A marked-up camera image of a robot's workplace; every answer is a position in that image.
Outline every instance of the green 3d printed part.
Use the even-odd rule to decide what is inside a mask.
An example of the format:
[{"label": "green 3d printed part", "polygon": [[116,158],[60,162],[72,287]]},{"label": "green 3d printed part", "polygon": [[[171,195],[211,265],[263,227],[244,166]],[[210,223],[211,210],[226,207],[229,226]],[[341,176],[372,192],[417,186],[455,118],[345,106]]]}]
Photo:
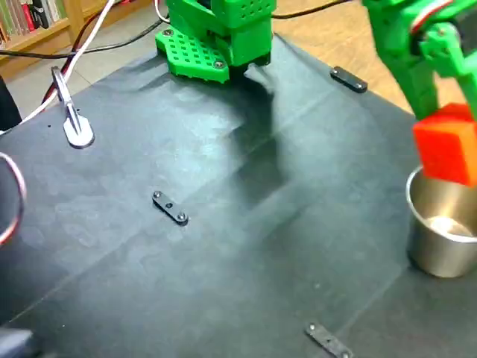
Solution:
[{"label": "green 3d printed part", "polygon": [[270,62],[276,0],[169,0],[171,25],[156,35],[175,75],[225,82]]}]

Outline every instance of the black bracket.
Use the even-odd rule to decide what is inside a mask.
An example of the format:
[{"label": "black bracket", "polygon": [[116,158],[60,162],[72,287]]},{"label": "black bracket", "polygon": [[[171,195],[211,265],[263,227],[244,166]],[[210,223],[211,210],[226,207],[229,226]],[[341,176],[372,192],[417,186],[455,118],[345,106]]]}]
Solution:
[{"label": "black bracket", "polygon": [[174,203],[166,194],[156,191],[152,195],[152,200],[158,208],[166,213],[172,220],[181,226],[186,226],[189,217]]},{"label": "black bracket", "polygon": [[357,78],[353,73],[342,69],[340,66],[332,68],[329,74],[333,80],[345,85],[353,92],[365,93],[367,91],[367,82],[364,82],[361,78]]},{"label": "black bracket", "polygon": [[309,324],[305,329],[305,333],[335,358],[354,357],[353,352],[321,324]]}]

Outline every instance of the book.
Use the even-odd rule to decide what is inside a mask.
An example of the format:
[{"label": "book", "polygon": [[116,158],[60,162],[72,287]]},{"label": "book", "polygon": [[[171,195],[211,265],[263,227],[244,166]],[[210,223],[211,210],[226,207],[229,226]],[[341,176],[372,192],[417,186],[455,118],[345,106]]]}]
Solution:
[{"label": "book", "polygon": [[10,38],[7,34],[7,31],[5,30],[3,19],[0,17],[0,40],[3,41],[3,44],[5,44],[9,39]]},{"label": "book", "polygon": [[41,0],[43,10],[45,11],[46,20],[48,21],[48,25],[53,25],[53,19],[51,18],[51,11],[48,8],[48,2],[46,0]]},{"label": "book", "polygon": [[63,0],[55,0],[55,2],[57,4],[58,13],[60,13],[60,18],[65,19],[66,18],[66,9],[65,9],[65,5],[63,3]]},{"label": "book", "polygon": [[33,19],[31,18],[30,14],[30,8],[28,7],[26,0],[21,0],[21,3],[23,15],[25,15],[25,19],[27,20],[28,30],[30,32],[35,31],[35,25],[33,24]]},{"label": "book", "polygon": [[23,13],[22,6],[20,4],[19,0],[13,0],[13,9],[15,10],[16,18],[18,19],[18,22],[20,24],[20,31],[22,32],[22,35],[26,35],[30,33],[28,30],[28,25],[27,25],[27,20],[25,19],[25,15]]},{"label": "book", "polygon": [[40,22],[40,25],[43,28],[48,28],[48,19],[45,14],[45,9],[43,9],[42,0],[33,0],[33,8],[35,12],[35,17]]},{"label": "book", "polygon": [[18,17],[16,16],[15,7],[13,6],[14,1],[15,0],[7,0],[8,12],[10,13],[10,16],[12,18],[13,28],[15,28],[15,34],[21,35],[22,34],[22,28],[20,26],[20,22],[18,20]]},{"label": "book", "polygon": [[39,28],[42,23],[40,20],[40,16],[38,15],[37,11],[35,10],[35,7],[33,6],[33,1],[30,1],[31,4],[28,4],[28,8],[30,9],[30,15],[31,19],[33,20],[33,26],[37,29]]},{"label": "book", "polygon": [[7,35],[10,36],[15,34],[12,18],[10,16],[10,12],[8,11],[7,0],[0,0],[0,15],[3,19]]},{"label": "book", "polygon": [[48,4],[48,9],[51,12],[51,18],[53,19],[53,22],[56,22],[60,19],[60,14],[58,13],[57,5],[54,0],[46,0]]}]

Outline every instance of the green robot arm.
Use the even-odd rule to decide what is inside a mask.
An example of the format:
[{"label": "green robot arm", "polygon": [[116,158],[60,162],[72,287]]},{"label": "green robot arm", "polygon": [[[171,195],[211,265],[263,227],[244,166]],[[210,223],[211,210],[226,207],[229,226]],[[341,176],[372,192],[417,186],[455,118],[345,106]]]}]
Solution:
[{"label": "green robot arm", "polygon": [[477,119],[477,0],[364,0],[376,50],[418,120],[438,109],[434,73],[455,78]]},{"label": "green robot arm", "polygon": [[157,34],[175,75],[225,82],[230,70],[269,62],[277,0],[168,0],[171,26]]}]

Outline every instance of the green mounting plate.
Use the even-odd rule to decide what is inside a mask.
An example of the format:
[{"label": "green mounting plate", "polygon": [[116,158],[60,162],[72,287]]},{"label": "green mounting plate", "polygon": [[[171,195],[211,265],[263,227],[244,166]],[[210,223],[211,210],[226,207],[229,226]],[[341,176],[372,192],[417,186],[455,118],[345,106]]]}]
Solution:
[{"label": "green mounting plate", "polygon": [[156,46],[166,53],[169,70],[175,75],[221,83],[230,78],[229,66],[219,50],[173,26],[156,35]]}]

